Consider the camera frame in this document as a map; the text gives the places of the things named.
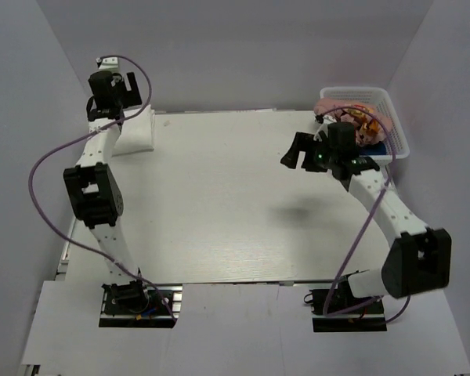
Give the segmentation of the pink printed t shirt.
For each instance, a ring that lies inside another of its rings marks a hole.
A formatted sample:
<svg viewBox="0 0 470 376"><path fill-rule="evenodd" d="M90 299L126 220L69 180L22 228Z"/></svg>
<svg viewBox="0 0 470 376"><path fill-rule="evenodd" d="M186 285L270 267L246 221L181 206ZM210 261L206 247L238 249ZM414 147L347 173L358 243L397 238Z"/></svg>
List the pink printed t shirt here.
<svg viewBox="0 0 470 376"><path fill-rule="evenodd" d="M393 128L389 117L361 102L322 98L313 111L315 115L329 116L336 122L353 124L358 146L370 146L384 141Z"/></svg>

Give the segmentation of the white t shirt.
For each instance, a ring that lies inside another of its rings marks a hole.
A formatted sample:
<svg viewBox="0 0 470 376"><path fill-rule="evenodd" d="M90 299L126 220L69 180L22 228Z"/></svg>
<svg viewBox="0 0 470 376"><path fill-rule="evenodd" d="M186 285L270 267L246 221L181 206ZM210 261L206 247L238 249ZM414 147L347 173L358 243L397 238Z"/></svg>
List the white t shirt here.
<svg viewBox="0 0 470 376"><path fill-rule="evenodd" d="M149 152L155 144L155 111L150 105L138 116L127 120L121 129L114 150L114 156Z"/></svg>

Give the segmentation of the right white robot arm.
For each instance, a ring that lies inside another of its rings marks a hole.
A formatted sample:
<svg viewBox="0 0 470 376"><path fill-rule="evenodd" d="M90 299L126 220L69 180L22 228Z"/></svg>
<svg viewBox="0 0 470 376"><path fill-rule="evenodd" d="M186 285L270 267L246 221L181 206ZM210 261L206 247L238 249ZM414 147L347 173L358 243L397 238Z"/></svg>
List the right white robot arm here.
<svg viewBox="0 0 470 376"><path fill-rule="evenodd" d="M450 282L452 240L445 229L432 229L390 189L387 176L369 156L361 155L350 123L333 123L315 136L296 132L280 163L307 172L331 172L369 212L385 235L389 253L381 267L342 277L348 286L338 292L339 305L354 313L367 298L405 298L444 289ZM304 157L301 164L298 158Z"/></svg>

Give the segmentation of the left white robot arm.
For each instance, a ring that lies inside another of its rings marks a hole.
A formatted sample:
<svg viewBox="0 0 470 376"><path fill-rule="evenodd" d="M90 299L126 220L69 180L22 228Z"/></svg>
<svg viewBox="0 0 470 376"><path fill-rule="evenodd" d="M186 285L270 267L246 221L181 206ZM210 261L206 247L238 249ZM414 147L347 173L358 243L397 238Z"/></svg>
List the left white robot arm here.
<svg viewBox="0 0 470 376"><path fill-rule="evenodd" d="M73 168L63 172L63 180L76 219L94 236L97 250L108 257L108 285L128 284L132 278L118 267L137 274L123 236L121 216L123 196L109 162L121 135L124 110L142 103L133 73L126 78L110 70L98 70L89 77L92 96L87 103L90 136Z"/></svg>

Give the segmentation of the blue t shirt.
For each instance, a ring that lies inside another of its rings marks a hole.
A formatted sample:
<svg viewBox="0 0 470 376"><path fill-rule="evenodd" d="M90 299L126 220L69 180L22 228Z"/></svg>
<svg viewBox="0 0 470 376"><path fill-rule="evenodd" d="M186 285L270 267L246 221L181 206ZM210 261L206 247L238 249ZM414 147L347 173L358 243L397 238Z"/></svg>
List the blue t shirt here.
<svg viewBox="0 0 470 376"><path fill-rule="evenodd" d="M360 155L384 156L387 154L387 147L383 142L367 144L359 148Z"/></svg>

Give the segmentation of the white plastic basket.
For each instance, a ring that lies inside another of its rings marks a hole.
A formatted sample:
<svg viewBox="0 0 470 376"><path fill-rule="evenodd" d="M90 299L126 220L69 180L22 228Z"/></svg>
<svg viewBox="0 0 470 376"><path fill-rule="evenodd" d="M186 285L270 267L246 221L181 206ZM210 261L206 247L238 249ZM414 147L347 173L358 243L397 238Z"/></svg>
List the white plastic basket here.
<svg viewBox="0 0 470 376"><path fill-rule="evenodd" d="M380 166L386 166L392 162L391 146L394 146L397 160L409 156L410 148L407 143L407 138L396 113L396 109L386 90L367 86L324 87L320 90L320 98L366 103L369 107L375 108L392 121L392 130L384 141L386 153L383 155L371 155Z"/></svg>

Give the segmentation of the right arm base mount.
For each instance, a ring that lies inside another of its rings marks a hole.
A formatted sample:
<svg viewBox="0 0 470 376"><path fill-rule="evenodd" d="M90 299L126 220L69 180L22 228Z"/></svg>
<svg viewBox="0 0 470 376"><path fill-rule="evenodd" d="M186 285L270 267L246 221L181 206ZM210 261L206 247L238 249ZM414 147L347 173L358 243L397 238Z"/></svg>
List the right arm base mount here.
<svg viewBox="0 0 470 376"><path fill-rule="evenodd" d="M341 288L335 290L327 314L324 306L328 288L312 289L305 294L303 302L311 309L314 333L367 333L385 332L385 310L380 299L367 304L369 298L354 298Z"/></svg>

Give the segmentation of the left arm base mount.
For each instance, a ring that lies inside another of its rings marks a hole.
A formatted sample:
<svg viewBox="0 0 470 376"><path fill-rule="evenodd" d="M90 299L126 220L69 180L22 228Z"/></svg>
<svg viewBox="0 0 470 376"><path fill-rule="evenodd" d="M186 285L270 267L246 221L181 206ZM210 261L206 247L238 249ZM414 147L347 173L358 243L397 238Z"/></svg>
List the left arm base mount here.
<svg viewBox="0 0 470 376"><path fill-rule="evenodd" d="M173 328L183 300L182 285L145 287L140 281L104 284L99 327Z"/></svg>

